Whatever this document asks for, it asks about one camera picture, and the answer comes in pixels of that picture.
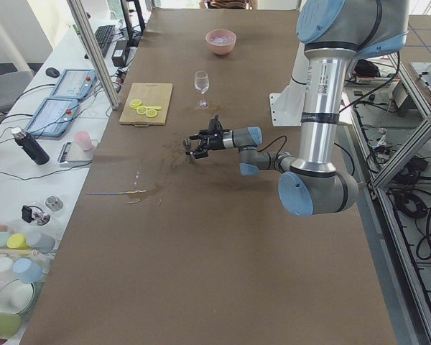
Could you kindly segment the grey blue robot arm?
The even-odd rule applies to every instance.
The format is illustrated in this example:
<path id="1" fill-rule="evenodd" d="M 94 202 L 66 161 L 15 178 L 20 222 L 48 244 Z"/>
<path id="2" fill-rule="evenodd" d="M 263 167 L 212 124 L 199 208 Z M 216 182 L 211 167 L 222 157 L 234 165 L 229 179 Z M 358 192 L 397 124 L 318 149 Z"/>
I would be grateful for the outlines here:
<path id="1" fill-rule="evenodd" d="M 260 128 L 224 129 L 213 118 L 193 136 L 198 145 L 186 155 L 203 158 L 211 150 L 235 148 L 242 175 L 278 171 L 279 198 L 292 215 L 348 209 L 357 199 L 358 184 L 331 161 L 346 70 L 354 58 L 401 50 L 408 15 L 407 1 L 308 1 L 296 26 L 308 61 L 298 154 L 260 151 Z"/>

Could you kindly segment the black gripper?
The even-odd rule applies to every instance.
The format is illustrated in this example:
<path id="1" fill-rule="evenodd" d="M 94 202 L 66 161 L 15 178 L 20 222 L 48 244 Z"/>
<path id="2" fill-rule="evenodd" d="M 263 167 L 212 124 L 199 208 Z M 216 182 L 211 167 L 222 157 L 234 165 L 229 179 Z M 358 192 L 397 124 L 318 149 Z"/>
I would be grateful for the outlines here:
<path id="1" fill-rule="evenodd" d="M 194 157 L 195 159 L 205 158 L 208 156 L 208 150 L 224 150 L 223 132 L 198 132 L 197 134 L 189 136 L 189 140 L 203 141 L 203 146 L 192 149 L 191 147 L 186 150 L 186 155 Z"/>

